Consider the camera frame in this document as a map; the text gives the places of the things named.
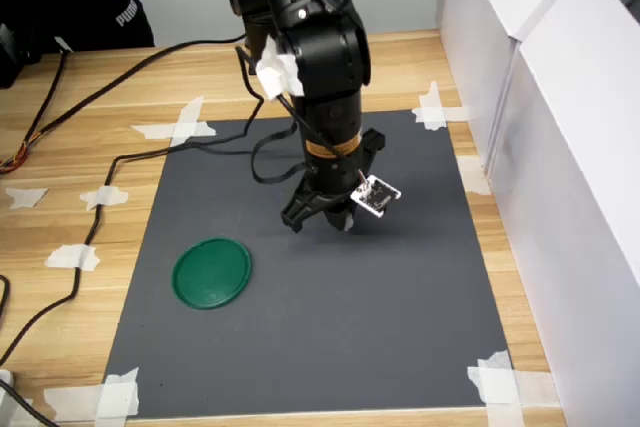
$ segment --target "green lid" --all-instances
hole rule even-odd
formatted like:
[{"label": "green lid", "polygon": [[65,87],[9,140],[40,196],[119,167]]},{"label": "green lid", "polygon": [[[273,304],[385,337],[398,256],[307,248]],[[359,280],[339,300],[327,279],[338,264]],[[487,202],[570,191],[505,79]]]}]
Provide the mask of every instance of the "green lid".
[{"label": "green lid", "polygon": [[251,276],[251,257],[239,242],[212,239],[185,252],[173,269],[173,291],[194,309],[215,309],[231,302]]}]

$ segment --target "black cable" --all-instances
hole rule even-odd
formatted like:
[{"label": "black cable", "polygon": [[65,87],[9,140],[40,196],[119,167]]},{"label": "black cable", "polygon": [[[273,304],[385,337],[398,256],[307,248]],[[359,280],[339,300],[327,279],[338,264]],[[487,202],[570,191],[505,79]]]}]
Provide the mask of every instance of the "black cable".
[{"label": "black cable", "polygon": [[56,424],[55,422],[50,421],[44,415],[42,415],[40,412],[38,412],[36,409],[31,407],[29,405],[29,403],[26,400],[24,400],[22,398],[22,396],[20,394],[18,394],[18,392],[16,392],[14,390],[13,387],[11,387],[9,384],[7,384],[2,379],[0,379],[0,387],[7,394],[9,394],[9,396],[11,398],[13,398],[13,400],[15,400],[20,405],[20,407],[22,407],[24,410],[26,410],[31,415],[31,417],[36,419],[38,422],[40,422],[41,424],[45,425],[46,427],[60,427],[58,424]]},{"label": "black cable", "polygon": [[251,152],[251,175],[253,176],[253,179],[256,182],[263,185],[281,184],[282,182],[289,180],[298,172],[312,170],[313,167],[310,166],[308,163],[300,162],[299,164],[296,164],[293,167],[291,167],[284,174],[276,175],[273,177],[262,177],[256,172],[254,164],[255,164],[256,156],[260,153],[260,150],[265,145],[270,144],[272,142],[288,139],[289,137],[294,135],[297,131],[298,131],[298,123],[294,121],[291,124],[291,127],[289,127],[288,129],[283,130],[282,132],[276,132],[275,134],[268,135],[265,138],[258,141],[258,143],[253,148],[253,151]]},{"label": "black cable", "polygon": [[9,282],[9,279],[7,279],[2,274],[0,274],[0,280],[4,284],[4,288],[2,290],[2,299],[0,299],[0,322],[2,322],[2,314],[4,313],[4,308],[6,307],[7,301],[9,300],[9,292],[11,292],[11,282]]},{"label": "black cable", "polygon": [[117,87],[118,85],[123,83],[125,80],[127,80],[130,77],[132,77],[133,75],[137,74],[138,72],[140,72],[142,69],[144,69],[148,65],[154,63],[157,60],[162,59],[163,57],[166,57],[167,55],[173,54],[174,52],[177,52],[178,50],[182,50],[182,49],[185,49],[187,47],[191,47],[193,45],[201,45],[201,44],[232,44],[234,42],[238,42],[239,40],[244,39],[245,36],[246,36],[246,34],[243,34],[243,35],[240,35],[240,36],[235,37],[233,39],[227,39],[227,40],[192,40],[190,42],[183,42],[181,44],[176,44],[176,45],[174,45],[172,47],[168,47],[168,48],[166,48],[164,50],[156,52],[155,54],[153,54],[153,55],[147,57],[146,59],[138,62],[132,68],[127,70],[124,74],[120,75],[119,77],[114,79],[109,84],[105,85],[103,88],[101,88],[97,92],[94,92],[93,94],[91,94],[86,99],[80,101],[77,105],[75,105],[74,107],[69,109],[67,112],[62,114],[60,117],[58,117],[54,121],[52,121],[49,124],[47,124],[45,127],[42,128],[42,133],[44,134],[44,133],[46,133],[46,132],[48,132],[50,130],[55,129],[60,124],[62,124],[66,120],[68,120],[70,117],[72,117],[73,115],[77,114],[80,110],[85,108],[91,102],[99,99],[104,94],[106,94],[107,92],[112,90],[114,87]]},{"label": "black cable", "polygon": [[[241,139],[241,138],[244,138],[244,137],[246,137],[248,135],[249,129],[251,127],[251,124],[256,119],[258,113],[260,112],[260,109],[264,105],[264,98],[253,89],[253,87],[251,86],[251,83],[249,81],[249,75],[248,75],[248,72],[247,72],[246,64],[248,63],[249,65],[255,66],[255,62],[240,47],[236,47],[236,53],[238,55],[238,62],[240,64],[240,69],[241,69],[241,73],[242,73],[242,80],[244,82],[244,85],[245,85],[247,91],[249,92],[249,94],[251,94],[251,96],[254,97],[256,100],[258,100],[258,103],[256,104],[253,112],[251,113],[251,116],[247,119],[242,132],[240,132],[238,134],[235,134],[235,135],[231,135],[229,137],[225,137],[223,139],[215,139],[215,140],[212,140],[212,141],[209,141],[209,142],[194,142],[194,141],[190,141],[190,142],[185,142],[184,144],[181,144],[181,145],[178,145],[178,146],[175,146],[175,147],[167,147],[167,148],[164,148],[164,149],[152,150],[152,151],[148,151],[148,152],[139,152],[139,153],[136,153],[136,154],[120,155],[120,156],[116,157],[115,159],[113,159],[113,161],[111,163],[111,167],[109,169],[109,173],[107,174],[107,177],[106,177],[105,182],[104,182],[105,186],[110,185],[111,182],[113,181],[113,177],[115,176],[116,168],[118,166],[118,163],[121,162],[121,161],[133,162],[133,161],[138,161],[138,160],[152,159],[152,158],[160,157],[160,156],[163,156],[163,155],[169,155],[169,154],[172,154],[172,153],[175,153],[175,152],[181,152],[181,151],[188,150],[188,149],[194,149],[194,148],[204,149],[206,147],[225,144],[225,143],[231,142],[233,140]],[[307,130],[309,135],[314,137],[314,139],[316,139],[317,142],[321,143],[327,150],[329,150],[336,157],[340,158],[341,160],[349,161],[350,163],[353,163],[356,168],[358,168],[357,164],[352,159],[350,159],[350,158],[344,156],[343,154],[341,154],[340,152],[338,152],[329,142],[327,142],[322,137],[322,135],[316,133],[305,122],[305,120],[300,115],[298,115],[297,112],[295,112],[295,109],[293,109],[293,107],[284,98],[284,96],[282,96],[282,95],[278,96],[278,100],[280,101],[280,103],[282,103],[282,105],[284,105],[284,107],[287,109],[287,111],[289,111],[289,113],[292,115],[292,117],[294,117],[296,122],[298,122],[300,125],[302,125],[305,128],[305,130]],[[84,242],[85,245],[91,245],[91,242],[93,241],[93,239],[94,239],[94,237],[95,237],[95,235],[96,235],[96,233],[98,231],[98,228],[100,226],[100,220],[102,218],[102,208],[103,208],[103,206],[101,204],[96,206],[94,221],[93,221],[91,229],[89,230],[89,233],[87,234],[87,237],[85,239],[85,242]],[[8,360],[8,358],[11,356],[11,354],[13,353],[13,351],[15,350],[17,345],[20,343],[22,338],[29,331],[29,329],[43,315],[45,315],[46,313],[50,312],[51,310],[55,309],[56,307],[66,303],[66,302],[68,302],[68,301],[70,301],[70,300],[72,300],[72,299],[74,299],[76,297],[76,295],[78,293],[78,290],[79,290],[79,287],[80,287],[81,272],[82,272],[82,270],[80,269],[79,266],[75,267],[75,269],[74,269],[73,286],[72,286],[72,289],[71,289],[71,293],[69,295],[67,295],[66,297],[64,297],[64,298],[52,303],[51,305],[45,307],[40,312],[38,312],[36,315],[34,315],[29,320],[29,322],[27,322],[27,324],[25,324],[25,326],[22,328],[22,330],[19,332],[19,334],[13,340],[13,342],[11,342],[9,348],[7,349],[7,351],[4,353],[4,355],[0,359],[0,367],[2,365],[4,365],[4,363]],[[5,291],[3,293],[2,300],[0,300],[0,306],[1,306],[0,313],[2,313],[2,311],[4,310],[4,306],[5,306],[5,304],[7,302],[7,299],[8,299],[9,283],[8,283],[8,279],[6,279],[4,276],[1,276],[0,278],[3,280],[3,282],[5,282]],[[37,410],[32,408],[11,386],[6,384],[2,380],[0,380],[0,387],[2,387],[12,398],[14,398],[30,415],[32,415],[39,422],[41,422],[42,424],[44,424],[47,427],[58,427],[55,423],[51,422],[46,417],[44,417],[42,414],[40,414]]]},{"label": "black cable", "polygon": [[[244,35],[240,36],[238,38],[235,38],[235,39],[230,39],[228,41],[194,41],[194,42],[185,42],[183,44],[178,44],[176,46],[170,47],[169,49],[165,49],[165,50],[163,50],[161,52],[158,52],[157,54],[154,54],[151,57],[148,57],[147,59],[145,59],[142,62],[138,63],[136,66],[134,66],[132,69],[127,71],[125,74],[119,76],[116,80],[111,82],[108,86],[103,87],[102,89],[100,89],[95,94],[87,97],[87,99],[85,99],[84,101],[80,102],[78,105],[76,105],[75,107],[73,107],[72,109],[67,111],[65,114],[63,114],[62,116],[58,117],[56,120],[54,120],[53,122],[48,124],[45,128],[42,129],[42,132],[46,132],[47,130],[54,129],[56,126],[60,125],[62,122],[67,120],[69,117],[75,115],[80,109],[82,109],[83,107],[88,105],[90,102],[92,102],[93,100],[97,99],[98,97],[104,95],[109,90],[111,90],[114,87],[116,87],[117,85],[121,84],[126,79],[128,79],[129,77],[134,75],[136,72],[139,72],[141,69],[143,69],[147,65],[151,64],[152,62],[154,62],[154,61],[156,61],[156,60],[158,60],[158,59],[160,59],[162,57],[165,57],[166,55],[169,55],[170,53],[175,52],[176,50],[180,50],[180,49],[183,49],[185,47],[189,47],[191,45],[202,44],[202,43],[206,43],[206,44],[232,43],[232,42],[236,42],[236,41],[238,41],[238,40],[240,40],[242,38],[244,38]],[[35,130],[35,126],[37,126],[37,122],[42,117],[42,114],[46,110],[46,107],[47,107],[48,103],[50,102],[51,97],[53,96],[53,93],[54,93],[54,91],[55,91],[55,89],[57,87],[57,84],[58,84],[58,82],[60,80],[60,76],[61,76],[62,71],[64,69],[64,64],[65,64],[67,55],[68,55],[68,52],[63,52],[62,59],[61,59],[61,62],[60,62],[60,66],[58,67],[58,71],[56,73],[56,77],[54,79],[52,87],[49,90],[49,94],[47,95],[47,98],[45,99],[45,101],[43,103],[43,106],[40,108],[40,111],[38,112],[38,114],[36,116],[36,119],[34,120],[34,122],[32,123],[32,126],[30,128],[31,134],[33,133],[32,129]],[[138,153],[138,154],[128,154],[128,155],[118,156],[113,160],[113,162],[111,164],[111,168],[109,169],[109,173],[107,174],[107,178],[105,179],[105,184],[104,185],[109,185],[112,182],[113,177],[115,175],[116,167],[117,167],[117,165],[118,165],[118,163],[120,161],[136,161],[136,160],[151,159],[151,158],[154,158],[154,157],[159,157],[161,155],[168,155],[168,154],[171,154],[173,152],[179,152],[179,151],[187,150],[187,149],[191,149],[191,148],[210,147],[210,146],[213,146],[213,145],[219,145],[219,144],[231,142],[232,140],[236,140],[236,139],[240,139],[240,138],[246,137],[248,132],[249,132],[249,128],[250,128],[251,124],[255,120],[256,116],[258,115],[258,112],[260,111],[260,109],[262,108],[262,105],[264,104],[264,99],[257,92],[255,92],[255,90],[253,90],[253,88],[251,87],[251,84],[249,82],[249,76],[248,76],[248,73],[247,73],[246,68],[245,68],[245,64],[242,61],[242,59],[240,58],[240,56],[238,56],[238,60],[239,60],[240,67],[241,67],[241,70],[242,70],[242,78],[243,78],[245,87],[247,88],[247,91],[254,98],[256,98],[258,100],[258,103],[257,103],[256,107],[254,108],[253,113],[251,114],[251,116],[249,117],[247,122],[245,123],[244,129],[243,129],[243,131],[241,133],[232,135],[232,136],[224,138],[224,139],[216,139],[216,140],[213,140],[211,142],[204,142],[204,143],[202,143],[202,142],[186,142],[186,143],[184,143],[182,145],[179,145],[179,146],[176,146],[176,147],[168,147],[168,148],[165,148],[165,149],[158,149],[158,150],[149,151],[149,152],[141,152],[141,153]],[[90,245],[91,244],[91,242],[93,241],[93,238],[95,237],[95,235],[97,233],[98,227],[100,225],[100,219],[102,217],[102,207],[103,207],[102,205],[97,205],[96,206],[94,221],[93,221],[91,229],[89,230],[89,233],[87,234],[87,237],[85,239],[85,244],[86,245]],[[55,309],[56,307],[66,303],[66,302],[68,302],[70,300],[73,300],[76,297],[76,295],[78,294],[79,287],[80,287],[80,275],[81,275],[81,272],[82,272],[82,270],[80,269],[80,267],[75,267],[73,285],[72,285],[71,292],[69,293],[69,295],[67,295],[67,296],[63,297],[62,299],[60,299],[60,300],[48,305],[47,307],[42,309],[40,312],[35,314],[25,324],[25,326],[20,330],[18,335],[11,342],[11,344],[9,345],[9,347],[7,348],[5,353],[2,355],[2,358],[0,358],[0,367],[2,367],[7,362],[7,360],[9,359],[11,354],[14,352],[14,350],[16,349],[16,347],[18,346],[20,341],[23,339],[23,337],[27,334],[29,329],[42,316],[44,316],[45,314],[47,314],[51,310]],[[0,280],[4,284],[4,290],[3,290],[3,293],[2,293],[2,298],[0,299],[0,320],[1,320],[2,319],[2,314],[4,313],[4,309],[6,307],[8,299],[9,299],[9,293],[10,293],[11,284],[9,282],[9,279],[7,279],[4,275],[0,275]],[[37,419],[40,423],[44,424],[47,427],[58,427],[57,424],[55,424],[54,422],[48,420],[46,417],[44,417],[42,414],[40,414],[37,410],[35,410],[33,407],[31,407],[20,396],[20,394],[18,394],[10,385],[8,385],[6,382],[2,381],[1,379],[0,379],[0,387],[3,390],[5,390],[16,402],[18,402],[18,404],[20,404],[20,406],[22,408],[24,408],[32,417]]]},{"label": "black cable", "polygon": [[45,97],[44,102],[40,107],[40,110],[38,111],[35,118],[33,119],[33,122],[31,123],[31,127],[29,127],[27,134],[24,136],[24,141],[27,143],[29,142],[29,140],[31,139],[31,136],[35,132],[36,127],[38,127],[38,124],[40,123],[40,119],[42,118],[42,115],[44,114],[45,110],[47,110],[47,107],[49,106],[49,102],[51,102],[51,99],[53,98],[53,94],[58,88],[58,84],[60,83],[60,78],[62,77],[62,72],[64,71],[64,66],[67,63],[67,57],[69,57],[69,51],[63,50],[62,55],[60,56],[60,64],[58,64],[58,70],[56,71],[56,76],[54,77],[53,82],[51,83],[49,92],[47,93],[47,96]]},{"label": "black cable", "polygon": [[[238,53],[238,58],[240,59],[240,63],[242,64],[243,71],[246,70],[244,63],[249,64],[251,67],[254,67],[254,68],[256,67],[256,62],[241,47],[236,47],[236,52]],[[262,97],[259,94],[255,94],[255,95],[257,96],[256,98],[262,99]],[[360,172],[360,167],[358,166],[358,163],[354,159],[347,157],[342,152],[338,151],[320,133],[316,132],[313,129],[313,127],[311,127],[307,123],[307,121],[304,120],[304,118],[296,112],[296,109],[293,108],[293,106],[289,103],[289,101],[285,98],[284,95],[280,94],[276,97],[276,99],[278,99],[278,101],[284,106],[284,108],[287,109],[287,112],[289,112],[291,117],[293,117],[295,121],[304,128],[304,130],[307,132],[309,137],[312,137],[314,139],[314,142],[319,143],[325,149],[327,149],[329,152],[335,155],[336,158],[351,164],[353,168],[355,168],[358,172]]]}]

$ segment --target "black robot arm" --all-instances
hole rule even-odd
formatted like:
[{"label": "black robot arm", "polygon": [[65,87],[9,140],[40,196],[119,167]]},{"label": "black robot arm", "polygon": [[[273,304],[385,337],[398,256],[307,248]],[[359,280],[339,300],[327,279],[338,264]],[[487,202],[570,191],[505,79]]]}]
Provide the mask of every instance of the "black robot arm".
[{"label": "black robot arm", "polygon": [[348,227],[356,204],[351,193],[362,184],[384,136],[362,135],[361,88],[371,78],[366,33],[352,0],[230,0],[243,17],[251,55],[259,60],[267,35],[279,53],[293,54],[304,97],[293,97],[296,113],[334,146],[336,157],[301,129],[305,159],[312,168],[282,212],[295,232],[307,218],[324,212],[339,230]]}]

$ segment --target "gray foam board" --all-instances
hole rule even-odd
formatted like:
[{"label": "gray foam board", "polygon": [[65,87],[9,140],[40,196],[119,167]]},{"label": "gray foam board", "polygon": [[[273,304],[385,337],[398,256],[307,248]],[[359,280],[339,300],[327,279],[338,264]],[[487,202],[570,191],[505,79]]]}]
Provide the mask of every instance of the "gray foam board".
[{"label": "gray foam board", "polygon": [[[372,173],[402,199],[382,220],[360,210],[348,234],[321,216],[293,234],[279,214],[297,180],[253,181],[246,151],[288,119],[257,121],[229,155],[167,159],[105,372],[140,368],[140,418],[483,405],[467,367],[507,345],[449,133],[410,112],[364,123],[387,136]],[[300,149],[270,146],[260,173]],[[246,245],[252,278],[231,304],[193,310],[171,273],[215,237]]]}]

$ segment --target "wooden tabletop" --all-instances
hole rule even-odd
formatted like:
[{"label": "wooden tabletop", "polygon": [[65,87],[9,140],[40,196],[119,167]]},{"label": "wooden tabletop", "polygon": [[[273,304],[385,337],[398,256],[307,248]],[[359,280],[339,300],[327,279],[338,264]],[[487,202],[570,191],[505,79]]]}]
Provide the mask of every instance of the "wooden tabletop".
[{"label": "wooden tabletop", "polygon": [[[418,96],[437,81],[445,107],[460,106],[437,32],[385,34],[370,38],[373,81],[363,91],[366,111],[407,110],[419,106]],[[44,123],[62,114],[153,50],[137,49],[75,53]],[[59,62],[45,56],[26,67],[17,82],[0,91],[0,157],[20,145],[40,107]],[[67,295],[73,272],[51,269],[44,261],[63,244],[84,241],[93,221],[80,194],[95,191],[111,161],[168,145],[147,141],[131,125],[176,122],[180,109],[193,98],[205,98],[202,120],[245,119],[255,101],[240,78],[232,46],[201,46],[163,59],[86,107],[51,135],[44,137],[27,163],[0,177],[0,272],[12,282],[11,299],[0,325],[4,352],[25,322],[45,305]],[[286,116],[277,103],[266,104],[261,117]],[[456,155],[476,155],[466,123],[449,124]],[[117,185],[129,192],[126,204],[106,209],[95,238],[101,262],[84,272],[77,298],[43,317],[27,334],[3,367],[17,377],[17,389],[50,418],[43,389],[95,385],[102,381],[111,344],[124,304],[164,158],[117,171]],[[7,187],[48,188],[35,208],[9,210]],[[548,372],[527,299],[520,282],[498,209],[492,196],[468,193],[500,318],[517,370]],[[527,409],[528,426],[565,425],[559,409]],[[155,425],[154,421],[129,421]],[[382,425],[486,426],[484,408],[367,412],[196,419],[162,425]]]}]

